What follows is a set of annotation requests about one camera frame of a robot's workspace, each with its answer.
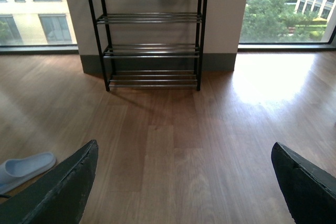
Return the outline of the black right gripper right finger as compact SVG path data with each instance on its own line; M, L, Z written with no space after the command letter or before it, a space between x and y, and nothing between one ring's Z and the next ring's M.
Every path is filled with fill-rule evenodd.
M271 162L295 223L335 223L335 177L280 142Z

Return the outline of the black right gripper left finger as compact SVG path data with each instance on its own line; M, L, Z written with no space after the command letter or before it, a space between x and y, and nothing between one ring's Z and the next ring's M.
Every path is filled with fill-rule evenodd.
M79 223L96 175L91 140L33 184L1 204L1 223Z

